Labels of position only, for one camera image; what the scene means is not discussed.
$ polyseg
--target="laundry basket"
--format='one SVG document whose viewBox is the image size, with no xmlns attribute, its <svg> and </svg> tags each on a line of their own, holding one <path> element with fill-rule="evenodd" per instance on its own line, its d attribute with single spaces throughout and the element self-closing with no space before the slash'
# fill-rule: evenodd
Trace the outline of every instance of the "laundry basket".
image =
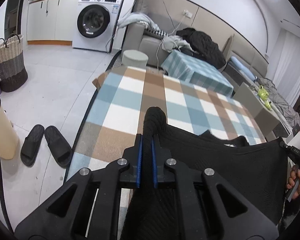
<svg viewBox="0 0 300 240">
<path fill-rule="evenodd" d="M 19 137 L 1 107 L 0 100 L 0 157 L 10 160 L 19 149 Z"/>
<path fill-rule="evenodd" d="M 23 35 L 11 34 L 0 45 L 0 88 L 12 92 L 28 79 L 23 59 Z"/>
</svg>

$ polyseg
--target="tiled floor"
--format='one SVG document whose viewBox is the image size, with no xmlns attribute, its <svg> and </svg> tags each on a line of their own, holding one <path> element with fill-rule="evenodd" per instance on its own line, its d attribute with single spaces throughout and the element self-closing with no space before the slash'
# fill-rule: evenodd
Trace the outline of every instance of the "tiled floor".
<svg viewBox="0 0 300 240">
<path fill-rule="evenodd" d="M 113 56 L 69 46 L 28 46 L 24 51 L 27 82 L 0 95 L 20 145 L 39 123 L 56 126 L 72 146 L 95 91 L 92 81 L 106 70 Z M 44 138 L 31 168 L 21 162 L 19 152 L 12 160 L 2 160 L 5 201 L 13 229 L 62 185 L 65 175 Z M 0 218 L 4 221 L 1 207 Z"/>
</svg>

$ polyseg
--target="gray blanket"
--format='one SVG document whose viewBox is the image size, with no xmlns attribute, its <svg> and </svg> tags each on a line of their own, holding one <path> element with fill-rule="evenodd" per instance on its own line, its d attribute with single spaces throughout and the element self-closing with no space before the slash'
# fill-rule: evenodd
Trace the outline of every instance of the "gray blanket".
<svg viewBox="0 0 300 240">
<path fill-rule="evenodd" d="M 300 126 L 300 116 L 294 111 L 287 101 L 277 92 L 275 85 L 270 79 L 258 77 L 257 82 L 269 92 L 269 98 L 276 105 L 279 111 L 287 119 L 291 127 L 295 127 L 296 124 Z"/>
</svg>

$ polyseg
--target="white cabinet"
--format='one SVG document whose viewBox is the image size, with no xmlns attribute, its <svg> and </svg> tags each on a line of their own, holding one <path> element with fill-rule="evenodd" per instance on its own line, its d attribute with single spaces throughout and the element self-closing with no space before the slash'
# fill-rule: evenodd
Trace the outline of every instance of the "white cabinet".
<svg viewBox="0 0 300 240">
<path fill-rule="evenodd" d="M 72 41 L 77 28 L 77 7 L 79 0 L 60 0 L 55 26 L 55 40 Z"/>
<path fill-rule="evenodd" d="M 28 41 L 55 39 L 58 2 L 59 0 L 43 0 L 29 5 Z"/>
</svg>

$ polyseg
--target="black slipper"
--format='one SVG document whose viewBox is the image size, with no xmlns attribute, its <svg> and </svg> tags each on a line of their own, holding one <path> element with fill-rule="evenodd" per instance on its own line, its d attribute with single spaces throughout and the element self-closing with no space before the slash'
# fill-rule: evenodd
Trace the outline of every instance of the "black slipper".
<svg viewBox="0 0 300 240">
<path fill-rule="evenodd" d="M 52 156 L 62 168 L 66 168 L 71 162 L 72 149 L 66 139 L 55 126 L 49 126 L 44 131 L 48 147 Z"/>
<path fill-rule="evenodd" d="M 20 152 L 20 158 L 24 165 L 30 167 L 34 164 L 38 155 L 43 134 L 44 127 L 41 124 L 37 124 L 25 138 L 25 142 L 23 143 Z"/>
</svg>

